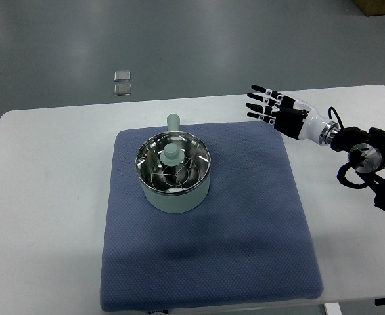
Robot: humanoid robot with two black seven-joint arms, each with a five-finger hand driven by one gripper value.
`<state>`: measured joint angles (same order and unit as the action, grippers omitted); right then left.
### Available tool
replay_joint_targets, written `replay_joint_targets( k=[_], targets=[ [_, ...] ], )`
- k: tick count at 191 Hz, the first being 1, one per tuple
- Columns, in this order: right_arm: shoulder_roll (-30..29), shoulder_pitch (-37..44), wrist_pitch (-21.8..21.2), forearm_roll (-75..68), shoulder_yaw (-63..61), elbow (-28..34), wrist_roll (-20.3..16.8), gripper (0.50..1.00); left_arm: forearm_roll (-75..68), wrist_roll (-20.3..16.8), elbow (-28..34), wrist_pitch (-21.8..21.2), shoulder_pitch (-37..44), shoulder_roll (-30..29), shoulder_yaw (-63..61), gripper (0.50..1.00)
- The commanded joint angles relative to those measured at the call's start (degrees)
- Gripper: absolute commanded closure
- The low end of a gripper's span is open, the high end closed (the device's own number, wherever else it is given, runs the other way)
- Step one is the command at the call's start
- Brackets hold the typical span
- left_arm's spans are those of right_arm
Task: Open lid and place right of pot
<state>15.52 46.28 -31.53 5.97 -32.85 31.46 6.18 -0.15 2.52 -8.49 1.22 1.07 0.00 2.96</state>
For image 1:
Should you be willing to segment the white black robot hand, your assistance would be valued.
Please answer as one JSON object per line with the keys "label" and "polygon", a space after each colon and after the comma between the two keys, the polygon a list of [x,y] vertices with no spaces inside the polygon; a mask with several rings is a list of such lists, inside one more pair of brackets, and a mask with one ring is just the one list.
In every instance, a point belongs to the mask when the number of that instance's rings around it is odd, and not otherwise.
{"label": "white black robot hand", "polygon": [[278,132],[295,140],[311,140],[321,146],[327,144],[327,134],[338,124],[319,115],[311,105],[284,93],[252,85],[247,97],[256,103],[246,103],[248,117],[262,120]]}

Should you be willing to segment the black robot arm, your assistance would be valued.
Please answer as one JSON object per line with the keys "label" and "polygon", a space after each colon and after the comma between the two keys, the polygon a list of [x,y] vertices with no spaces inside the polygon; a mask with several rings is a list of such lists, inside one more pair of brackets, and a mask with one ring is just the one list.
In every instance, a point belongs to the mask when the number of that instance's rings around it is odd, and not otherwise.
{"label": "black robot arm", "polygon": [[385,131],[333,127],[324,143],[336,152],[348,153],[348,162],[336,176],[339,183],[352,189],[370,188],[375,193],[374,206],[385,211]]}

